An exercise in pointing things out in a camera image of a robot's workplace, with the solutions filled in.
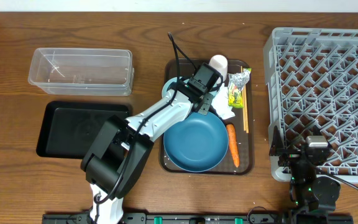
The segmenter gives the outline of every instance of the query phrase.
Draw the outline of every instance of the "wooden table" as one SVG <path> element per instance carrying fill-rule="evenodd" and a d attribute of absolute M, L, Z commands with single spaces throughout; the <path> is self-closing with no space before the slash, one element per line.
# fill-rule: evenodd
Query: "wooden table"
<path fill-rule="evenodd" d="M 247 213 L 291 206 L 288 183 L 272 178 L 267 127 L 269 102 L 262 47 L 275 27 L 358 29 L 358 14 L 289 13 L 0 13 L 0 223 L 40 223 L 47 212 L 91 206 L 79 160 L 35 153 L 44 109 L 53 100 L 129 103 L 140 113 L 160 99 L 164 68 L 174 57 L 167 37 L 191 58 L 224 54 L 252 67 L 255 167 L 249 175 L 171 174 L 158 163 L 160 141 L 124 206 L 150 213 Z M 27 82 L 38 47 L 129 49 L 134 56 L 130 96 L 47 95 Z M 338 212 L 358 223 L 358 192 L 342 186 Z"/>

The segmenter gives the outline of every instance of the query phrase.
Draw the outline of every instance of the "white backdrop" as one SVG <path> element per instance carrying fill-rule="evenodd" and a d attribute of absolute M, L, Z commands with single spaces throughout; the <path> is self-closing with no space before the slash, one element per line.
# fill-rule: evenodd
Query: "white backdrop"
<path fill-rule="evenodd" d="M 358 12 L 358 0 L 0 0 L 0 11 Z"/>

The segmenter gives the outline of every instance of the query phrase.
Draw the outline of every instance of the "white plastic crate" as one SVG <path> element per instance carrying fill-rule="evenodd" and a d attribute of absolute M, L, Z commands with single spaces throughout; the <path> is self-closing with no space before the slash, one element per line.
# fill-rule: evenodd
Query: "white plastic crate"
<path fill-rule="evenodd" d="M 264 47 L 270 104 L 269 145 L 302 144 L 314 125 L 333 146 L 320 168 L 358 184 L 358 30 L 276 28 Z M 290 170 L 270 157 L 272 175 Z"/>

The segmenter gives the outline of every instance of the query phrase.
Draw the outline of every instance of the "orange carrot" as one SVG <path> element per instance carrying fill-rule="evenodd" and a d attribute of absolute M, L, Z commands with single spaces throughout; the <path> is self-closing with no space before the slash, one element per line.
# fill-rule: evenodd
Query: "orange carrot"
<path fill-rule="evenodd" d="M 240 165 L 239 150 L 237 148 L 237 139 L 236 139 L 236 130 L 234 129 L 233 124 L 226 125 L 227 135 L 229 136 L 229 149 L 231 156 L 233 157 L 233 162 L 236 167 Z"/>

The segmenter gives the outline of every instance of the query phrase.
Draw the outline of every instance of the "blue plate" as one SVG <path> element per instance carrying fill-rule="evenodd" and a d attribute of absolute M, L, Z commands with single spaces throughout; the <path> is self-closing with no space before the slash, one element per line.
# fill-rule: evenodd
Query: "blue plate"
<path fill-rule="evenodd" d="M 227 152 L 229 138 L 214 114 L 192 113 L 164 133 L 167 156 L 178 167 L 203 172 L 218 165 Z"/>

